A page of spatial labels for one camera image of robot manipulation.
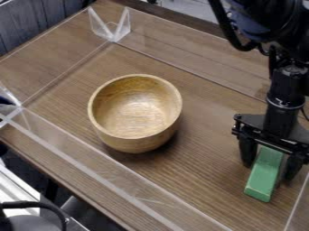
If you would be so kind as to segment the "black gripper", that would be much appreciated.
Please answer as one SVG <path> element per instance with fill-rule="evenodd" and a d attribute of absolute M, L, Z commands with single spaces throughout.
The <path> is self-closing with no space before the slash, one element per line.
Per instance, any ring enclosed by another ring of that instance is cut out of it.
<path fill-rule="evenodd" d="M 256 154 L 256 144 L 290 155 L 285 165 L 283 180 L 290 182 L 298 174 L 303 157 L 309 157 L 309 129 L 299 123 L 291 127 L 287 137 L 269 133 L 263 128 L 263 115 L 236 114 L 231 133 L 239 137 L 240 161 L 250 168 Z"/>

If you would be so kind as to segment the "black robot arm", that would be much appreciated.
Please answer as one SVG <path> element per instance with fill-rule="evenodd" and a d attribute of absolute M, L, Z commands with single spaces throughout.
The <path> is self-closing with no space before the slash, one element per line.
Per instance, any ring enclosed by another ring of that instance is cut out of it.
<path fill-rule="evenodd" d="M 252 165 L 262 144 L 289 155 L 282 179 L 290 181 L 309 164 L 309 129 L 298 122 L 309 98 L 309 7 L 303 0 L 208 3 L 231 46 L 267 56 L 266 112 L 234 116 L 242 164 Z"/>

